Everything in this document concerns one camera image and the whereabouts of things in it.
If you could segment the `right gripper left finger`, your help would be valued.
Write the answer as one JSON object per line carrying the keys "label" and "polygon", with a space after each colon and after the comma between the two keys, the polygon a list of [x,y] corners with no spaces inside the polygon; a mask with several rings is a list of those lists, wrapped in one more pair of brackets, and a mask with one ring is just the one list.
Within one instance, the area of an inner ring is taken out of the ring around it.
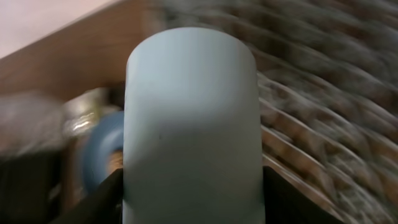
{"label": "right gripper left finger", "polygon": [[50,224],[120,224],[123,170],[117,169],[98,188]]}

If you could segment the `dark blue plate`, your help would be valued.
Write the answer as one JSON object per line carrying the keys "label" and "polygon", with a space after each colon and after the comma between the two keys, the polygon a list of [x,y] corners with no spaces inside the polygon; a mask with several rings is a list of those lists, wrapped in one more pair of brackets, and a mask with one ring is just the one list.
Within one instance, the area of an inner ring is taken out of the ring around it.
{"label": "dark blue plate", "polygon": [[92,129],[80,157],[80,176],[85,194],[94,192],[109,176],[109,158],[122,151],[124,113],[118,111],[103,117]]}

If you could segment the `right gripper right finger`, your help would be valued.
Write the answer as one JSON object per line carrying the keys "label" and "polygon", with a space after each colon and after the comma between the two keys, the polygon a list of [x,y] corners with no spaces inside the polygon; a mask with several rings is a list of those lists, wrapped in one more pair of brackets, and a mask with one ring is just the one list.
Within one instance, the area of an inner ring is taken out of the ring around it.
{"label": "right gripper right finger", "polygon": [[343,224],[274,169],[264,166],[262,170],[266,224]]}

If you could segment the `light blue cup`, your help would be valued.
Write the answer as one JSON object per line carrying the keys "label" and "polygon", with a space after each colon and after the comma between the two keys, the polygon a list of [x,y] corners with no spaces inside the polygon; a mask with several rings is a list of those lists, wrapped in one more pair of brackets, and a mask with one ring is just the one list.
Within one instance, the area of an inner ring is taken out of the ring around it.
{"label": "light blue cup", "polygon": [[256,63],[235,37],[184,27],[126,68],[124,223],[264,223]]}

